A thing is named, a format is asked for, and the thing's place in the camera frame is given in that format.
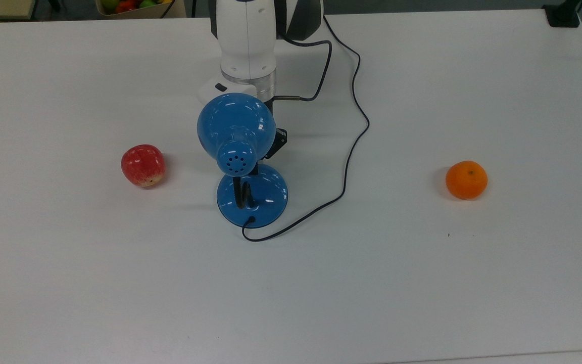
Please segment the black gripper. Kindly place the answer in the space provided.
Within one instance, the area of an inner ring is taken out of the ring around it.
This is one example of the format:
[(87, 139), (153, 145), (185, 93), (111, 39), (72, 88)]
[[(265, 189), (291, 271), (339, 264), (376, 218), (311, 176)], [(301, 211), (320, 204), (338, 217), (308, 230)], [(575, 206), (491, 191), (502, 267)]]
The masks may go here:
[(285, 129), (277, 127), (273, 118), (273, 101), (274, 99), (270, 99), (265, 102), (268, 111), (265, 112), (263, 127), (266, 134), (265, 145), (268, 146), (268, 150), (265, 155), (263, 155), (264, 159), (270, 159), (275, 153), (284, 147), (288, 141), (288, 132)]

